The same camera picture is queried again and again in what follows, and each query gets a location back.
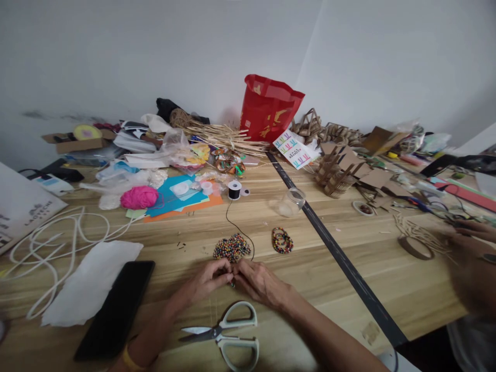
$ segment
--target red bag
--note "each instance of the red bag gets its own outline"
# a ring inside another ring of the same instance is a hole
[[[288,129],[305,94],[283,82],[254,74],[247,75],[244,82],[240,130],[248,129],[251,141],[272,143]]]

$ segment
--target white scissors handle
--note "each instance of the white scissors handle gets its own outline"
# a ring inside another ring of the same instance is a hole
[[[227,318],[229,317],[229,314],[237,307],[240,306],[246,306],[250,310],[250,318],[249,319],[242,319],[242,320],[235,320],[235,321],[228,321]],[[255,308],[250,302],[247,301],[240,301],[236,302],[234,305],[232,305],[226,312],[226,315],[224,318],[219,322],[219,325],[223,329],[228,329],[228,328],[239,328],[239,327],[247,327],[247,326],[257,326],[257,313],[255,311]]]
[[[231,314],[231,312],[240,306],[246,306],[250,310],[250,318],[249,319],[242,319],[242,320],[235,320],[235,321],[229,321],[227,318]],[[247,326],[257,326],[258,321],[257,321],[257,313],[255,311],[255,308],[250,302],[247,301],[240,301],[232,305],[226,312],[226,315],[224,318],[219,322],[219,326],[221,326],[223,329],[227,328],[239,328],[239,327],[247,327]],[[258,362],[258,340],[256,338],[254,339],[240,339],[239,337],[229,337],[229,336],[223,336],[220,334],[217,339],[217,346],[221,350],[222,357],[226,361],[226,364],[229,366],[230,369],[232,369],[234,372],[251,372],[255,368]],[[237,367],[235,366],[227,357],[227,354],[224,350],[226,346],[234,346],[234,347],[244,347],[244,348],[251,348],[253,352],[252,359],[250,361],[250,364],[247,366],[243,367]]]
[[[234,372],[251,372],[255,368],[258,362],[258,340],[255,338],[253,340],[239,339],[238,337],[222,337],[217,341],[217,346],[220,348],[222,357],[224,361],[232,369]],[[224,348],[226,346],[236,346],[236,347],[245,347],[251,348],[254,356],[252,357],[250,364],[243,367],[237,367],[227,357]]]

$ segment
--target person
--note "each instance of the person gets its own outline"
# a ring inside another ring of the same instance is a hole
[[[496,228],[463,221],[450,238],[453,282],[469,314],[447,325],[449,342],[463,372],[496,371]]]
[[[145,370],[165,347],[167,334],[179,314],[217,288],[236,281],[250,297],[281,313],[303,337],[322,365],[333,371],[388,371],[364,346],[306,301],[293,286],[281,281],[261,262],[226,258],[203,266],[168,300],[160,315],[132,339],[111,372]]]

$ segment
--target wristwatch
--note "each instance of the wristwatch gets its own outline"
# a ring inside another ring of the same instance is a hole
[[[491,253],[485,253],[478,258],[490,264],[496,265],[496,255],[493,255]]]

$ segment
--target white bag with logo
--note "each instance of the white bag with logo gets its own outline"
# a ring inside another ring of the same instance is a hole
[[[0,254],[66,206],[36,182],[0,163]]]

